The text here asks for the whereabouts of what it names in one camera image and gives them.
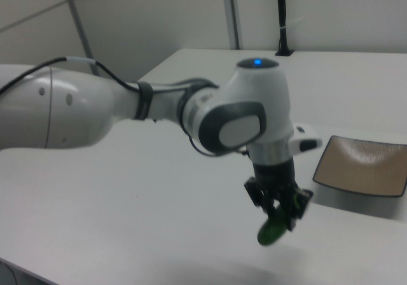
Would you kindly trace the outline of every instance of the brown ceramic plate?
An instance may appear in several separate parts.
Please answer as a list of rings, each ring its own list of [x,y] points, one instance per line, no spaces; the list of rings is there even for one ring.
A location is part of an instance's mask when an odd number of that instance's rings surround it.
[[[401,197],[407,185],[407,145],[332,136],[313,180],[352,193]]]

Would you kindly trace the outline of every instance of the white table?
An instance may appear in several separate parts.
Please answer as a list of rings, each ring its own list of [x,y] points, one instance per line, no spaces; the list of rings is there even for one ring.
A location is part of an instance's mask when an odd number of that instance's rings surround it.
[[[273,54],[181,50],[143,80],[202,76],[222,84],[238,59]],[[318,124],[325,140],[338,134],[407,144],[389,133],[407,131],[403,110],[392,110],[407,87],[406,56],[295,52],[278,60],[294,121]],[[376,102],[386,102],[381,109],[368,103],[367,84],[377,89],[369,93]],[[346,112],[357,106],[361,120]],[[319,155],[296,158],[299,184],[317,187],[311,177]],[[259,246],[265,215],[243,188],[251,174],[245,157],[195,153],[169,122],[121,122],[92,148],[5,150],[0,258],[57,284],[404,283],[407,225],[399,221],[311,204],[293,233]],[[336,197],[316,190],[318,203]],[[400,200],[389,217],[405,221]]]

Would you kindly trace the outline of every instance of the green object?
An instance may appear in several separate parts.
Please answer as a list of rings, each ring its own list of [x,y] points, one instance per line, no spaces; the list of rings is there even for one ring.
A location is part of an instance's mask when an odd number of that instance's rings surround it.
[[[287,230],[286,214],[280,206],[276,208],[274,216],[268,218],[260,228],[257,240],[262,246],[268,246],[278,240]]]

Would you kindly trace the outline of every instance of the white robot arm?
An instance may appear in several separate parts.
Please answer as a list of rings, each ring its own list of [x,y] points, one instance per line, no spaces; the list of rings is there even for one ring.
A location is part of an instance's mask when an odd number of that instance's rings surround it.
[[[50,67],[60,61],[90,62],[114,81]],[[308,125],[293,125],[289,110],[284,72],[270,59],[239,62],[222,88],[201,78],[171,85],[124,83],[99,62],[80,57],[34,68],[0,65],[0,149],[89,146],[129,118],[176,122],[205,155],[245,146],[255,174],[245,188],[268,215],[258,235],[262,245],[291,231],[312,197],[295,183],[293,156],[322,141]]]

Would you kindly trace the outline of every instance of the black cable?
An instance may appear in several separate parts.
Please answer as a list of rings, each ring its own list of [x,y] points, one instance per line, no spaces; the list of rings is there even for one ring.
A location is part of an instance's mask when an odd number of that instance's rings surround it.
[[[287,45],[286,0],[277,0],[277,3],[279,7],[280,40],[279,40],[279,50],[277,51],[276,56],[290,56],[294,52],[294,50],[290,50]]]
[[[18,285],[17,278],[16,278],[16,276],[15,276],[14,270],[11,269],[10,266],[7,265],[6,263],[3,263],[3,264],[4,264],[4,266],[11,272],[11,274],[13,275],[15,285]]]
[[[105,71],[107,73],[107,75],[112,77],[112,79],[114,79],[122,87],[126,88],[127,90],[140,93],[139,89],[134,88],[134,87],[129,86],[128,84],[126,84],[124,81],[122,81],[119,77],[114,75],[107,67],[105,67],[103,64],[101,64],[99,61],[96,61],[95,64],[96,64],[96,66],[100,67],[103,71]]]
[[[7,84],[5,84],[1,89],[0,89],[0,95],[2,95],[3,93],[5,93],[5,91],[7,91],[8,89],[10,89],[13,85],[15,85],[16,83],[18,83],[19,81],[23,80],[23,78],[25,78],[26,76],[30,75],[31,73],[34,73],[40,69],[42,69],[43,67],[47,67],[50,66],[52,64],[56,64],[57,62],[63,62],[63,61],[67,61],[66,57],[59,57],[59,58],[55,58],[49,61],[46,61],[42,64],[39,64],[36,67],[33,67],[32,69],[27,70],[26,72],[22,73],[21,75],[17,76],[16,78],[14,78],[13,80],[11,80],[10,82],[8,82]]]

